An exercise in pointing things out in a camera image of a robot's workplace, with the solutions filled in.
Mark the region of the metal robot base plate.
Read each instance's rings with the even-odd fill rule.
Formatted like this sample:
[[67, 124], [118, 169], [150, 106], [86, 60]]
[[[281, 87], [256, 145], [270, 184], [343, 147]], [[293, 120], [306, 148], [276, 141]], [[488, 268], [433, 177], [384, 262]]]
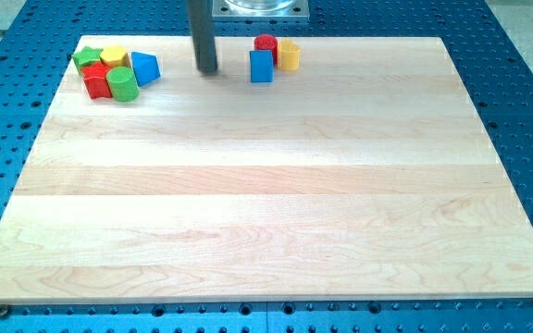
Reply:
[[308, 0], [214, 0], [214, 21], [268, 21], [310, 18]]

